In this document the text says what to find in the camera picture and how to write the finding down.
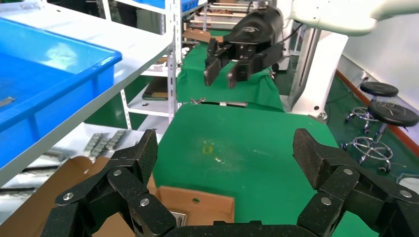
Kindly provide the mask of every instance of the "white machine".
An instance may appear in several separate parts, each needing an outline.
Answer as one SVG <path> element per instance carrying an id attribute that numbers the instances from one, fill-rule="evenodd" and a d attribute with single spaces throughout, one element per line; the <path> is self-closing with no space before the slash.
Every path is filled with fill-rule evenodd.
<path id="1" fill-rule="evenodd" d="M 348 36 L 363 36 L 378 21 L 419 12 L 418 0 L 278 0 L 276 6 L 290 27 L 307 26 L 289 96 L 281 96 L 293 114 L 321 116 Z"/>

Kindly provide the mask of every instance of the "yellow spot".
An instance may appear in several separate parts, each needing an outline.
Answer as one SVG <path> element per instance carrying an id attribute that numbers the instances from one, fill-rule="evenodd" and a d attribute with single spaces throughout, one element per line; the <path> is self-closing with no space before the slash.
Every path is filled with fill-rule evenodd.
<path id="1" fill-rule="evenodd" d="M 202 147 L 202 154 L 212 154 L 214 148 L 211 145 L 205 145 Z"/>

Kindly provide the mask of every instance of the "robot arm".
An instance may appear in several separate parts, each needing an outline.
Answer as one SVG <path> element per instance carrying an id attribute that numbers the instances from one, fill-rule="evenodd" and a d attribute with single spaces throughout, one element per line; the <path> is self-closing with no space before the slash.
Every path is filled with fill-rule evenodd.
<path id="1" fill-rule="evenodd" d="M 228 86 L 272 66 L 283 58 L 280 35 L 290 20 L 308 27 L 347 36 L 369 34 L 378 21 L 395 15 L 419 13 L 419 0 L 271 0 L 253 1 L 257 10 L 244 17 L 224 37 L 218 49 L 210 43 L 205 61 L 205 83 L 210 86 L 219 71 L 232 60 L 237 64 L 227 74 Z"/>
<path id="2" fill-rule="evenodd" d="M 378 21 L 419 13 L 417 0 L 294 0 L 290 18 L 347 36 L 369 34 Z"/>

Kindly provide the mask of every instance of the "black stool seat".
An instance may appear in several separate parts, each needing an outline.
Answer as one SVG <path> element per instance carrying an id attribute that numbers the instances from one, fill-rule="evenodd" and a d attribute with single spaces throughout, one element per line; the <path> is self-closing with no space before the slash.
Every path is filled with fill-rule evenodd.
<path id="1" fill-rule="evenodd" d="M 373 101 L 368 106 L 368 112 L 375 119 L 398 127 L 412 127 L 419 122 L 419 116 L 415 112 L 389 102 Z"/>
<path id="2" fill-rule="evenodd" d="M 374 96 L 394 97 L 399 93 L 399 89 L 381 82 L 364 82 L 360 88 L 361 91 Z"/>

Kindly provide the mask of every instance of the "stool base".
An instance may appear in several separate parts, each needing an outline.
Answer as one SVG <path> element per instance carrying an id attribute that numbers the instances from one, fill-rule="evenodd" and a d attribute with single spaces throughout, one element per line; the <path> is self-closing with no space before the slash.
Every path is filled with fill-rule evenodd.
<path id="1" fill-rule="evenodd" d="M 354 108 L 351 113 L 348 114 L 348 116 L 345 119 L 345 122 L 351 122 L 352 119 L 357 116 L 360 119 L 366 120 L 364 125 L 364 133 L 368 134 L 370 133 L 369 125 L 370 122 L 377 122 L 377 119 L 374 119 L 370 113 L 368 113 L 368 108 L 366 107 L 356 107 Z"/>
<path id="2" fill-rule="evenodd" d="M 380 142 L 381 136 L 386 128 L 387 124 L 383 124 L 374 139 L 371 137 L 356 137 L 349 143 L 342 143 L 340 147 L 346 151 L 349 146 L 353 146 L 364 154 L 359 160 L 360 164 L 362 164 L 367 157 L 385 161 L 386 164 L 380 166 L 378 170 L 387 173 L 391 169 L 390 159 L 393 157 L 393 151 L 386 144 Z"/>

